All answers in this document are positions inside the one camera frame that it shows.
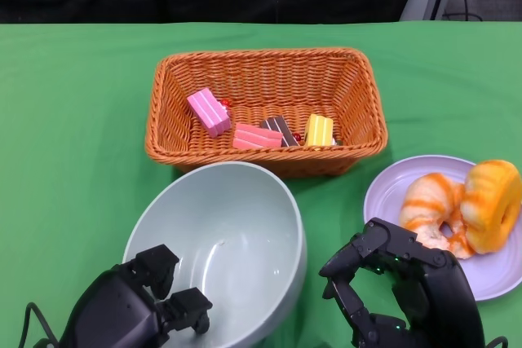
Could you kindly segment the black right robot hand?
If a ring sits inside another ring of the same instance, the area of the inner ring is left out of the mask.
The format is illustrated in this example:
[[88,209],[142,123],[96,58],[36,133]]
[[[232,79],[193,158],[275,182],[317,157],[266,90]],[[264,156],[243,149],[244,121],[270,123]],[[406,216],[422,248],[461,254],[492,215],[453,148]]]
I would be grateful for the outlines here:
[[[351,286],[359,270],[393,278],[399,319],[371,313]],[[379,218],[369,220],[319,271],[352,328],[355,347],[483,347],[476,300],[452,253],[429,249],[415,233]]]

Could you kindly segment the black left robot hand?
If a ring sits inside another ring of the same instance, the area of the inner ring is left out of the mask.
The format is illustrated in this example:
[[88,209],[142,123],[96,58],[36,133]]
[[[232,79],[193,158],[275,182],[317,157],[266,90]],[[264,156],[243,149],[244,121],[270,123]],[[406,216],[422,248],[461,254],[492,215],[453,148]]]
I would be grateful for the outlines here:
[[101,273],[74,306],[60,347],[162,347],[172,331],[210,328],[196,287],[170,291],[179,258],[160,244]]

